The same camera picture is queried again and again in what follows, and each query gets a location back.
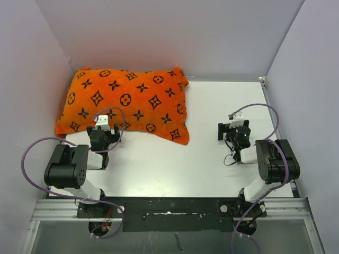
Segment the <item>orange patterned pillowcase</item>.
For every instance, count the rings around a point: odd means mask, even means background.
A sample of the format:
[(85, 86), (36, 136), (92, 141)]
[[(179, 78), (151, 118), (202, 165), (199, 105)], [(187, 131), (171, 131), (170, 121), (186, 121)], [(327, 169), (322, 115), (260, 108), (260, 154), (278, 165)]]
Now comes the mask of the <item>orange patterned pillowcase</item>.
[(188, 84), (181, 68), (147, 72), (79, 69), (68, 89), (55, 135), (62, 138), (85, 131), (101, 113), (108, 116), (111, 126), (117, 124), (123, 130), (147, 132), (187, 145)]

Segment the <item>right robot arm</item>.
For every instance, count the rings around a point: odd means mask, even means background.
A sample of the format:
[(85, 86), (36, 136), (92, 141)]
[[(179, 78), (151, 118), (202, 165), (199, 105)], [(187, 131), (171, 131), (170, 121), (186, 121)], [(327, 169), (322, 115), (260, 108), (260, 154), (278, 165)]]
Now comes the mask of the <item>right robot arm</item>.
[(258, 176), (239, 192), (236, 210), (241, 216), (249, 216), (262, 196), (300, 176), (300, 166), (288, 140), (257, 140), (251, 145), (250, 133), (248, 120), (218, 124), (218, 140), (223, 140), (230, 150), (226, 158), (234, 160), (229, 165), (258, 166)]

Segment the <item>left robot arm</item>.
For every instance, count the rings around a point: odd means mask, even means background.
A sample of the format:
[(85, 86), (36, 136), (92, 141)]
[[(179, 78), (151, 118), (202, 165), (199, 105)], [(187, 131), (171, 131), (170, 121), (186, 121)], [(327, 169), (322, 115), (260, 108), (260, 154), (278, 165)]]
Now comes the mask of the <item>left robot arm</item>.
[(109, 145), (118, 143), (121, 134), (118, 125), (114, 131), (107, 124), (86, 128), (91, 145), (71, 147), (59, 144), (55, 147), (44, 172), (44, 182), (56, 189), (63, 189), (77, 196), (95, 217), (103, 217), (108, 211), (105, 193), (87, 179), (88, 170), (105, 170), (109, 164)]

